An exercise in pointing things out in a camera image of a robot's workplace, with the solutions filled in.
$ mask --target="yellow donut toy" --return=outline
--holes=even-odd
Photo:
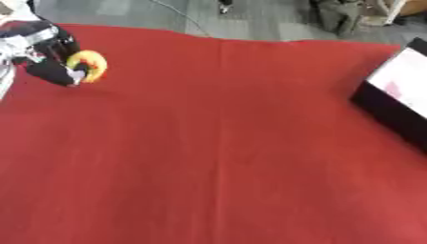
[[[107,60],[100,53],[89,50],[72,55],[67,61],[67,67],[74,69],[81,62],[87,63],[91,67],[88,76],[83,80],[85,83],[98,81],[108,67]]]

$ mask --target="black box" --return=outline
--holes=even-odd
[[[352,101],[427,153],[427,42],[414,39],[372,73]]]

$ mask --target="red tablecloth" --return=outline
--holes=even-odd
[[[0,104],[0,243],[427,243],[425,155],[348,101],[396,47],[69,29],[111,68]]]

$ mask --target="white object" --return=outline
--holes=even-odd
[[[367,80],[395,100],[427,118],[427,57],[406,48]]]

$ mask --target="person's foot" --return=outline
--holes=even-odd
[[[231,5],[223,5],[223,4],[220,4],[219,5],[219,13],[220,14],[226,14],[227,12],[229,12],[230,11],[230,9],[232,8],[232,6]]]

